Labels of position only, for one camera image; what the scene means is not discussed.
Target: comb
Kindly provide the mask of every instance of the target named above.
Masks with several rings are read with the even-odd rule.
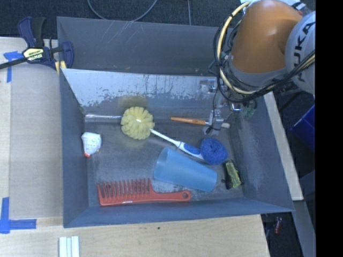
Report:
[[[116,206],[143,202],[187,202],[191,199],[189,190],[158,193],[152,189],[150,179],[123,180],[96,184],[101,206]]]

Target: gray bin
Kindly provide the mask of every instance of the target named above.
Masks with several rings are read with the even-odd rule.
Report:
[[[170,116],[208,119],[214,92],[207,67],[213,60],[216,28],[124,21],[58,18],[59,41],[71,41],[72,69],[60,74],[64,227],[145,223],[292,211],[293,202],[263,97],[251,118],[222,108],[230,128],[213,136],[228,150],[243,185],[225,188],[221,165],[212,192],[187,188],[189,202],[100,207],[96,183],[150,178],[157,192],[186,187],[153,179],[164,147],[159,137],[138,141],[124,135],[120,117],[135,105],[154,116],[155,129],[199,146],[205,127],[173,122]],[[111,116],[107,119],[90,115]],[[85,158],[81,135],[100,133],[98,153]]]

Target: blue sponge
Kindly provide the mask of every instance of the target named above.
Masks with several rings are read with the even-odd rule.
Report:
[[[227,151],[224,145],[219,140],[211,137],[206,137],[202,140],[200,152],[204,160],[211,165],[220,164],[227,158]]]

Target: blue tape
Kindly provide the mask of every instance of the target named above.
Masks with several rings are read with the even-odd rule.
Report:
[[[23,55],[17,51],[5,52],[4,56],[9,62],[12,60],[23,58]],[[11,81],[12,81],[12,67],[9,66],[7,69],[7,83]]]
[[[19,229],[36,229],[37,219],[10,220],[9,219],[9,202],[10,198],[2,199],[0,233],[8,234],[11,230]]]

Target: clamp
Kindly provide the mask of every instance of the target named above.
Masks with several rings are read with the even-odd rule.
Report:
[[[45,21],[46,18],[44,17],[32,18],[29,16],[19,22],[18,31],[20,37],[27,43],[27,48],[22,52],[22,58],[0,64],[0,70],[23,62],[28,62],[29,64],[42,64],[57,70],[57,60],[54,58],[54,54],[61,51],[64,53],[66,67],[70,68],[72,66],[74,52],[71,42],[65,41],[62,42],[61,46],[52,48],[50,40],[50,47],[44,46],[42,27]]]

